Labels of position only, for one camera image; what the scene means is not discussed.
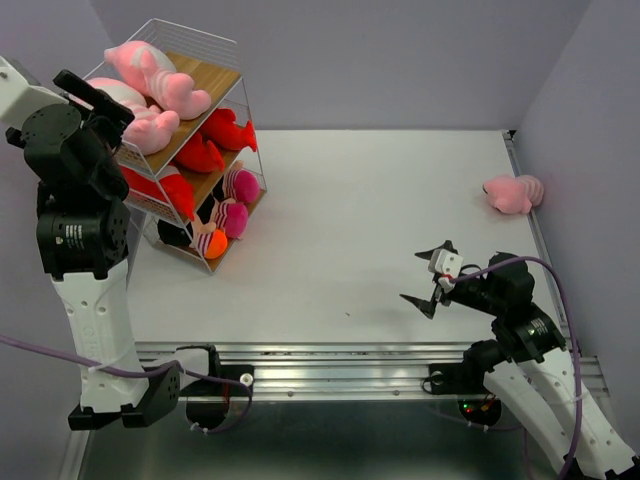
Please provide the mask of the pink frog plush striped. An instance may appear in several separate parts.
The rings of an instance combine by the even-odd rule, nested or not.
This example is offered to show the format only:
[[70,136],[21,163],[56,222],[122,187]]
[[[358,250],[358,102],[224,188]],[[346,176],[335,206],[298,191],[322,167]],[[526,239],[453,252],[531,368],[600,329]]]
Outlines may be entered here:
[[145,97],[126,83],[105,77],[89,79],[88,83],[132,111],[134,120],[125,129],[123,140],[135,145],[143,155],[163,150],[178,130],[180,117],[175,111],[148,106]]

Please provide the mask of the red shark plush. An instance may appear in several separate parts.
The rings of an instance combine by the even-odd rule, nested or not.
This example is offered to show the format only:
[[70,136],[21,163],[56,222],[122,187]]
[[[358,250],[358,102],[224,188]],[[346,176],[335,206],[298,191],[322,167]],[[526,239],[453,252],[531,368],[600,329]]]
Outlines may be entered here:
[[149,207],[160,207],[168,210],[171,205],[181,216],[189,221],[194,219],[194,188],[180,173],[178,168],[169,164],[159,173],[158,179],[147,178],[133,169],[121,166],[122,174],[129,185],[128,198],[143,202]]
[[216,108],[200,127],[201,133],[226,150],[241,151],[258,149],[255,130],[251,121],[244,126],[236,123],[232,109]]

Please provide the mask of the red whale plush back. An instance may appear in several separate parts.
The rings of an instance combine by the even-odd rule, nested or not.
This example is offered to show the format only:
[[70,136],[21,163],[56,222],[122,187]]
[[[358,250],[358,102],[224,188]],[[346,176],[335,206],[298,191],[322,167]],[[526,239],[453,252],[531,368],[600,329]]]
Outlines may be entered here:
[[223,172],[225,162],[217,146],[196,132],[175,155],[174,163],[196,173]]

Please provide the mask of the boy doll black hair orange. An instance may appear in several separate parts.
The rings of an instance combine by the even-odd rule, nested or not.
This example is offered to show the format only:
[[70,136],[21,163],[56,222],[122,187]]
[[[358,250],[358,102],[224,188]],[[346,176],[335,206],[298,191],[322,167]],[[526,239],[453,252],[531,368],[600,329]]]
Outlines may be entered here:
[[228,239],[219,229],[195,232],[192,245],[206,260],[214,260],[225,253],[228,247]]

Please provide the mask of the boy doll pink hat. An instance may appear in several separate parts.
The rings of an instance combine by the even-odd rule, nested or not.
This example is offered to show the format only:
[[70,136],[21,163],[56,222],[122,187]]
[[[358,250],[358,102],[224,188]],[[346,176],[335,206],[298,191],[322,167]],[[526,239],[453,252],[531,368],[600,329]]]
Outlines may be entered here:
[[260,195],[261,187],[256,176],[244,168],[241,160],[235,161],[224,173],[212,190],[212,196],[219,200],[232,199],[251,204]]
[[232,198],[218,201],[209,197],[198,210],[198,215],[200,219],[205,220],[196,227],[199,233],[220,230],[232,239],[244,236],[249,219],[247,207]]

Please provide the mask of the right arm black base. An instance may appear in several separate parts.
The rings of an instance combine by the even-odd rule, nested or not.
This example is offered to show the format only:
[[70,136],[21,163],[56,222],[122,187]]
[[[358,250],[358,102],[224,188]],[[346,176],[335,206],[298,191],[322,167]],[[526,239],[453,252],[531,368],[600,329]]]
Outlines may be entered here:
[[486,373],[509,357],[496,340],[473,343],[457,363],[432,363],[428,374],[421,381],[421,389],[431,395],[455,395],[458,415],[469,428],[485,431],[512,431],[518,426],[498,426],[502,415],[502,403],[497,395],[484,386]]

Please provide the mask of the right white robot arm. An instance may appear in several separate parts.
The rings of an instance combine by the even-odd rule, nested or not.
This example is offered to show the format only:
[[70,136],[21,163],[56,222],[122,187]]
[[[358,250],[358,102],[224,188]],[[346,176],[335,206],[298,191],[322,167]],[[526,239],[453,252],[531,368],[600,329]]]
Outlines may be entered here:
[[405,299],[427,318],[458,304],[492,317],[492,338],[459,363],[432,364],[433,395],[493,394],[544,451],[561,479],[636,479],[639,455],[616,432],[581,378],[577,347],[534,303],[531,258],[496,253],[469,272],[451,241],[419,253],[433,275],[430,299]]

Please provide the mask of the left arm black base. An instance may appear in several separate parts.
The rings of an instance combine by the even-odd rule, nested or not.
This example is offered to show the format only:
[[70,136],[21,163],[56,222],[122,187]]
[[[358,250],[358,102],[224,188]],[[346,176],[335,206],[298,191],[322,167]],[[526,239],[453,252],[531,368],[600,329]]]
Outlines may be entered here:
[[181,389],[185,419],[193,432],[205,436],[236,429],[253,404],[254,367],[249,364],[215,366],[209,375],[187,376]]

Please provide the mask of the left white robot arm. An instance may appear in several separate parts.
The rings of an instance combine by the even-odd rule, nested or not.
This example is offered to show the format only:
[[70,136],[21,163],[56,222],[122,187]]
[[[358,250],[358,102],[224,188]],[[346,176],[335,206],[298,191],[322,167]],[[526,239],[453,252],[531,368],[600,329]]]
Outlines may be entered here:
[[114,421],[147,427],[190,384],[202,394],[222,384],[213,347],[182,347],[157,366],[139,360],[126,291],[129,187],[115,158],[133,118],[70,71],[47,89],[1,64],[1,120],[39,180],[37,245],[70,323],[68,360],[80,368],[81,396],[68,417],[74,431]]

